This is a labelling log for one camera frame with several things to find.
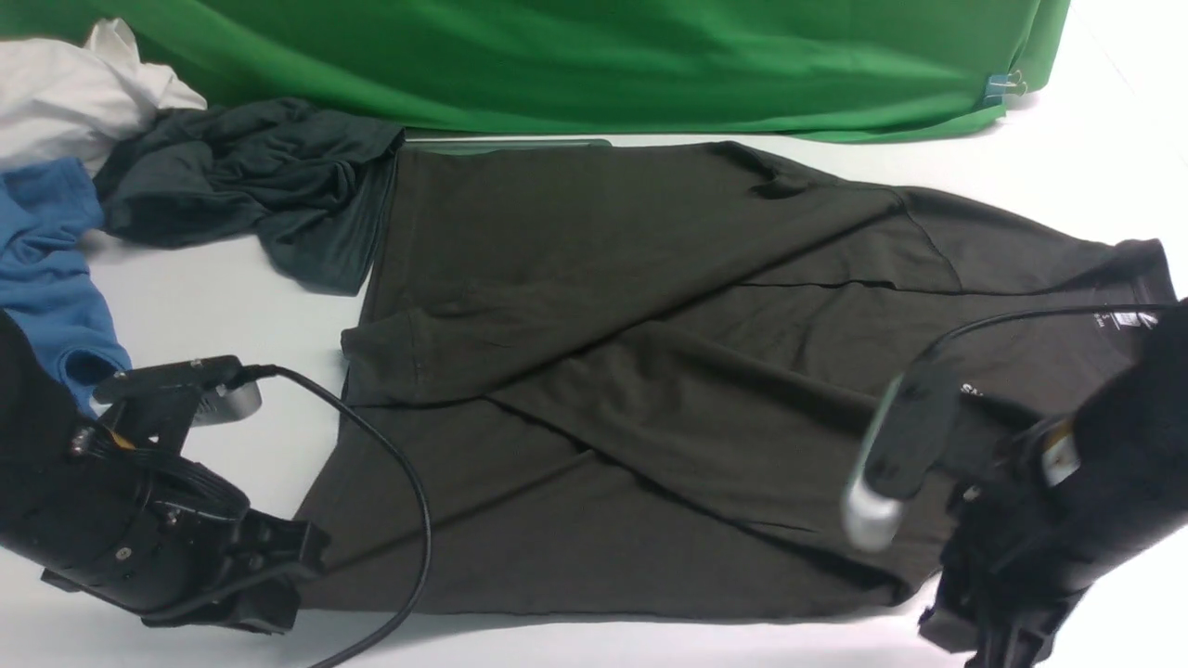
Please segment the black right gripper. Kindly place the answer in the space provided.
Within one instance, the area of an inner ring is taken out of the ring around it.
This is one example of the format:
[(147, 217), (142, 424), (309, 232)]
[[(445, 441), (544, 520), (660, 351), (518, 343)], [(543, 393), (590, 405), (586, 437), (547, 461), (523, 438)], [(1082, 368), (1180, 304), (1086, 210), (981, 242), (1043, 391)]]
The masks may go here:
[(1020, 462), (963, 505), (918, 635), (967, 667), (1035, 667), (1088, 587), (1184, 527), (1184, 303), (1132, 367), (1022, 436)]

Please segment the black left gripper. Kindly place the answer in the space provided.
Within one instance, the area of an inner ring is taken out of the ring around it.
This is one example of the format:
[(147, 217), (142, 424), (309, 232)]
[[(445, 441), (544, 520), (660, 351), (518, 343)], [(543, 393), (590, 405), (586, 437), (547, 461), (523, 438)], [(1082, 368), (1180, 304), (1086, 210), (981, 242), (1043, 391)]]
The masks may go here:
[[(240, 492), (221, 519), (178, 508), (213, 483), (181, 456), (188, 431), (150, 443), (89, 417), (4, 315), (4, 548), (48, 579), (144, 613), (147, 628), (287, 634), (301, 592), (285, 576), (322, 576), (330, 537), (310, 521), (249, 515)], [(255, 573), (282, 578), (252, 584)]]

